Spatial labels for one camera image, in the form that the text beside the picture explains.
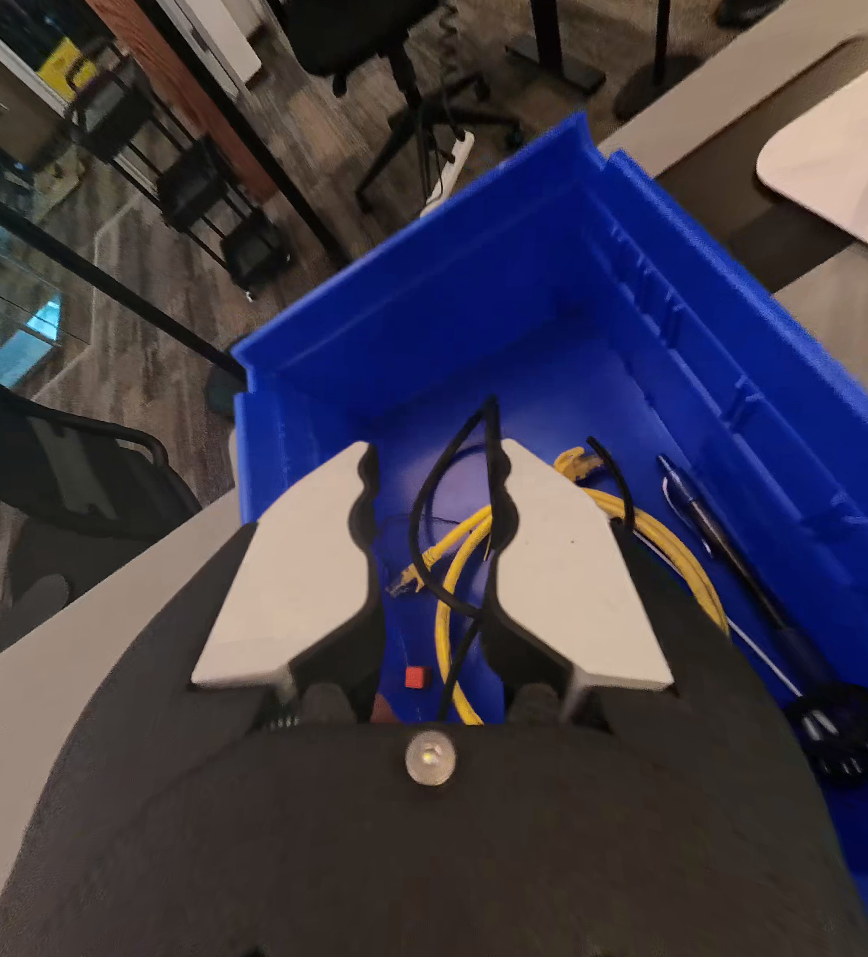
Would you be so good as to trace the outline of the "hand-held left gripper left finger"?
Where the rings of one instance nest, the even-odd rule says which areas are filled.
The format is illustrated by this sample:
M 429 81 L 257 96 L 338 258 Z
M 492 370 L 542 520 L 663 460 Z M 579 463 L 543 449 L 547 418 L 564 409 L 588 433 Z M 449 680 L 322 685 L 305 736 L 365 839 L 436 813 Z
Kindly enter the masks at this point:
M 378 491 L 377 450 L 356 441 L 274 500 L 253 524 L 194 686 L 265 687 L 285 706 L 326 686 L 370 721 L 385 652 Z

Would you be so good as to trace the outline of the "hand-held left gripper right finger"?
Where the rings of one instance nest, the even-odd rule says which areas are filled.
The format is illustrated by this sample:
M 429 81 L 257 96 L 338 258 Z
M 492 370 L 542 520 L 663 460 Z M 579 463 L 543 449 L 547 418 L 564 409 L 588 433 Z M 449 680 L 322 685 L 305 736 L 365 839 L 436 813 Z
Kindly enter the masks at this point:
M 621 537 L 587 490 L 512 438 L 488 441 L 493 559 L 483 654 L 505 712 L 545 686 L 572 722 L 601 688 L 664 692 L 674 676 Z

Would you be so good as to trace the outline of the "blue plastic bin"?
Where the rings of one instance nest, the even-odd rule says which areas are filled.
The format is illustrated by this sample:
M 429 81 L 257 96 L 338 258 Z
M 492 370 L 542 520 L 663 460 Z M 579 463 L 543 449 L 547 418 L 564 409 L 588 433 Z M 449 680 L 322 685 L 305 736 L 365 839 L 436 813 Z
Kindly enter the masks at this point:
M 485 397 L 547 461 L 587 436 L 636 504 L 666 455 L 838 674 L 868 688 L 868 394 L 576 116 L 274 317 L 234 354 L 241 519 L 357 440 L 402 517 Z M 868 912 L 868 786 L 828 807 Z

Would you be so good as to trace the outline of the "dark ballpoint pen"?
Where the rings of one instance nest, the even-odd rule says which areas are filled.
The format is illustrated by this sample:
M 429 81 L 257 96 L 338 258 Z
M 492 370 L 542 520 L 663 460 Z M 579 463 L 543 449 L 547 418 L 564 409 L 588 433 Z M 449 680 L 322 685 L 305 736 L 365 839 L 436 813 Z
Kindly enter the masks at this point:
M 832 665 L 809 636 L 793 627 L 785 609 L 762 584 L 749 561 L 727 534 L 714 510 L 688 478 L 665 455 L 657 455 L 663 489 L 671 509 L 703 542 L 705 550 L 738 580 L 774 634 L 777 651 L 784 657 L 803 690 L 837 682 Z

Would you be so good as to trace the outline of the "black office chair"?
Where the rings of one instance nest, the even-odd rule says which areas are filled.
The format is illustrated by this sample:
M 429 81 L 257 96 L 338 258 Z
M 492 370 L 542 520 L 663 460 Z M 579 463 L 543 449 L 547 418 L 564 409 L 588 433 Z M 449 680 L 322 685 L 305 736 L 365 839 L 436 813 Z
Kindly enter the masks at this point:
M 153 544 L 201 510 L 155 437 L 0 385 L 0 502 L 80 535 Z

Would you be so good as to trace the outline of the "white power strip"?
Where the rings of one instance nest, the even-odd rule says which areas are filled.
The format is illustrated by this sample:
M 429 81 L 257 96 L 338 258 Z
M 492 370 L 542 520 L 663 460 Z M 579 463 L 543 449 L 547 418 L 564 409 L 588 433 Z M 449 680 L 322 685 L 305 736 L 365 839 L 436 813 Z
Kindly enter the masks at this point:
M 443 161 L 427 200 L 421 208 L 418 218 L 423 218 L 439 209 L 449 200 L 459 182 L 461 173 L 467 164 L 475 144 L 472 130 L 464 129 L 463 136 L 455 139 L 448 158 Z

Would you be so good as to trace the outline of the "white display stand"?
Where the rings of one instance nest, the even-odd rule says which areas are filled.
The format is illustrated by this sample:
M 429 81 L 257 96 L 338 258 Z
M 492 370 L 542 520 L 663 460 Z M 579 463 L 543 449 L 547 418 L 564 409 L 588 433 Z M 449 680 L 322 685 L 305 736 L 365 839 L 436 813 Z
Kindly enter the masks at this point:
M 760 182 L 868 246 L 868 70 L 778 131 Z

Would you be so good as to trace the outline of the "brown edged desk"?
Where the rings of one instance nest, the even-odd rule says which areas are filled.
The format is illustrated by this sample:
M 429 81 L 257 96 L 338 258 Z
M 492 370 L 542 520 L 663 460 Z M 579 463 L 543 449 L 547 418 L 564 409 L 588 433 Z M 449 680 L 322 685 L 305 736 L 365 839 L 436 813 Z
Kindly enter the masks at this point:
M 282 195 L 329 260 L 338 268 L 350 264 L 345 246 L 158 2 L 88 1 L 87 5 L 138 62 L 173 112 L 211 137 L 252 199 L 263 204 Z

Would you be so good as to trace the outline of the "black pole stand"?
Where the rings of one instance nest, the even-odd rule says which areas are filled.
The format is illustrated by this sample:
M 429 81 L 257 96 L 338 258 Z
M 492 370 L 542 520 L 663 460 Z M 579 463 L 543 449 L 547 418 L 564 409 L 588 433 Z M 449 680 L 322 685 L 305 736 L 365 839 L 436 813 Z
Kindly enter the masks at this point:
M 653 58 L 631 75 L 613 101 L 613 115 L 622 124 L 642 113 L 703 64 L 697 54 L 668 52 L 670 12 L 671 1 L 657 2 Z

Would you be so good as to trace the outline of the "black table leg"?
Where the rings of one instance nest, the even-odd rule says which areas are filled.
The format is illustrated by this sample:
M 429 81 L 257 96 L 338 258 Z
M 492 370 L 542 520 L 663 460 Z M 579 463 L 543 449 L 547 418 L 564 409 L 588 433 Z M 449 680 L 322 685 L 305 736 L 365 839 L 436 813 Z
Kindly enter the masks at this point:
M 592 97 L 605 82 L 598 68 L 565 54 L 561 42 L 556 1 L 529 1 L 532 31 L 522 32 L 505 44 L 505 52 L 557 78 L 585 97 Z

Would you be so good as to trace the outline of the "black mesh swivel chair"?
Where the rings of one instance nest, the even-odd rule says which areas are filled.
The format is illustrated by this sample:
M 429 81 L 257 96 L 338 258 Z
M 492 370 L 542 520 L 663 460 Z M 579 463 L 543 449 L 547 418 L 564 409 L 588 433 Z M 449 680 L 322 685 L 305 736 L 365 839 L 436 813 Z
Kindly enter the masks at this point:
M 454 153 L 442 148 L 437 129 L 448 129 L 462 143 L 473 142 L 479 126 L 501 127 L 509 150 L 523 147 L 523 126 L 510 115 L 455 105 L 471 91 L 478 102 L 489 99 L 488 81 L 480 71 L 456 73 L 457 8 L 434 1 L 288 1 L 269 2 L 299 65 L 314 78 L 328 79 L 336 98 L 347 92 L 350 76 L 377 58 L 387 62 L 404 107 L 389 118 L 390 135 L 372 161 L 354 196 L 360 209 L 371 211 L 367 195 L 379 175 L 409 145 L 416 148 L 420 184 L 429 195 L 435 181 L 431 165 L 446 173 Z M 425 18 L 436 15 L 441 28 L 440 84 L 422 94 L 406 44 L 409 33 Z

